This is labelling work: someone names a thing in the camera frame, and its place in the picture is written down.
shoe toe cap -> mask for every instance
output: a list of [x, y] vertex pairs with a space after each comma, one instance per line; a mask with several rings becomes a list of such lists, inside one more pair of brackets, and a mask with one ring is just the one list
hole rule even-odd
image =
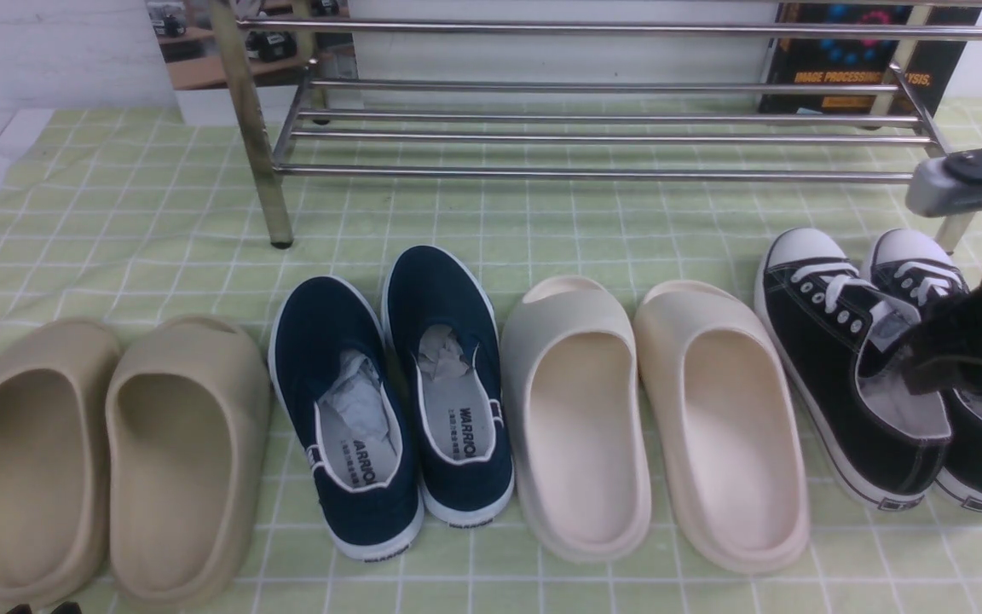
[[873, 253], [873, 265], [905, 260], [934, 260], [952, 267], [954, 261], [931, 237], [919, 230], [895, 229], [881, 235]]
[[791, 229], [780, 234], [768, 253], [768, 267], [811, 258], [846, 258], [833, 238], [818, 229]]

black canvas sneaker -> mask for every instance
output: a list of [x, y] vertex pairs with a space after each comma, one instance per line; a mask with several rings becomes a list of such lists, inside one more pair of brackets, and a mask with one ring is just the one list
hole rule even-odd
[[[969, 291], [938, 242], [910, 229], [878, 237], [862, 264], [862, 277], [924, 316], [940, 299]], [[954, 439], [939, 473], [939, 488], [963, 508], [982, 512], [982, 391], [950, 390], [942, 398]]]
[[772, 242], [756, 276], [756, 315], [806, 401], [838, 482], [856, 501], [899, 512], [942, 467], [950, 421], [939, 394], [904, 387], [897, 343], [919, 311], [866, 280], [815, 229]]

tan slide sandal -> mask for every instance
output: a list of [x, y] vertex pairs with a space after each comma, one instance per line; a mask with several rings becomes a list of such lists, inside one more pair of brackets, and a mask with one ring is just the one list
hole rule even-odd
[[529, 527], [572, 562], [627, 555], [650, 527], [650, 472], [624, 308], [586, 277], [551, 277], [510, 314], [502, 354]]
[[172, 319], [128, 347], [106, 411], [120, 590], [176, 606], [222, 591], [257, 510], [270, 411], [260, 349], [221, 319]]
[[687, 539], [742, 574], [794, 563], [810, 539], [806, 469], [760, 320], [717, 287], [672, 281], [644, 296], [635, 339]]
[[120, 345], [94, 320], [40, 327], [0, 356], [0, 605], [44, 606], [108, 548], [104, 402]]

cream slide sandal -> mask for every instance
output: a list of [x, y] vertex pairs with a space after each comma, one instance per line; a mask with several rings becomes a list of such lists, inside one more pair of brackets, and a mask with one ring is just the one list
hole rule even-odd
[[110, 555], [126, 597], [199, 603], [241, 567], [268, 438], [268, 370], [245, 331], [172, 319], [124, 353], [109, 385]]
[[624, 308], [586, 277], [551, 277], [510, 314], [502, 354], [529, 527], [573, 562], [627, 555], [650, 527], [650, 472]]
[[102, 411], [120, 345], [94, 320], [40, 327], [0, 356], [0, 606], [40, 607], [108, 547]]
[[806, 469], [760, 320], [717, 287], [671, 281], [644, 296], [635, 339], [679, 528], [729, 571], [794, 563], [810, 539]]

shoe rack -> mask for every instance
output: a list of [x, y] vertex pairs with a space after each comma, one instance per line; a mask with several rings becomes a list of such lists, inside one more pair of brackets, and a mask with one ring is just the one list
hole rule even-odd
[[[846, 24], [687, 24], [687, 23], [576, 23], [521, 22], [520, 20], [352, 20], [348, 17], [313, 17], [307, 0], [293, 1], [293, 15], [238, 16], [235, 0], [211, 0], [211, 19], [221, 51], [245, 150], [256, 180], [257, 192], [272, 245], [285, 249], [293, 243], [292, 227], [281, 180], [287, 175], [319, 177], [394, 177], [464, 179], [558, 179], [611, 180], [611, 182], [825, 182], [900, 183], [910, 182], [911, 172], [890, 171], [742, 171], [742, 170], [654, 170], [654, 168], [533, 168], [483, 166], [399, 166], [366, 164], [292, 163], [289, 153], [295, 140], [386, 141], [394, 143], [510, 143], [510, 144], [634, 144], [662, 147], [694, 145], [829, 145], [829, 147], [923, 148], [927, 155], [950, 152], [950, 145], [905, 78], [905, 69], [919, 40], [973, 40], [982, 42], [982, 26], [925, 25], [931, 7], [982, 7], [982, 0], [845, 0], [844, 4], [915, 5], [903, 25]], [[275, 139], [274, 146], [264, 127], [260, 98], [252, 72], [243, 32], [296, 32], [305, 51], [303, 78], [293, 104]], [[312, 54], [316, 32], [425, 32], [425, 34], [511, 34], [533, 36], [632, 35], [685, 36], [686, 38], [815, 38], [899, 40], [883, 81], [868, 85], [764, 84], [764, 83], [521, 83], [480, 81], [385, 81], [365, 78], [324, 78], [317, 73]], [[476, 93], [600, 93], [652, 95], [795, 94], [873, 96], [865, 115], [709, 115], [709, 113], [639, 113], [638, 115], [575, 115], [575, 113], [483, 113], [444, 110], [340, 110], [327, 108], [329, 90], [421, 90], [421, 92]], [[911, 102], [910, 116], [889, 116], [897, 98]], [[775, 135], [775, 133], [690, 133], [690, 135], [639, 135], [638, 133], [464, 132], [419, 130], [366, 130], [327, 127], [331, 120], [362, 122], [448, 122], [448, 124], [590, 124], [590, 125], [814, 125], [814, 127], [892, 127], [910, 130], [910, 135]], [[972, 220], [972, 214], [947, 217], [936, 240], [947, 252], [954, 249]]]

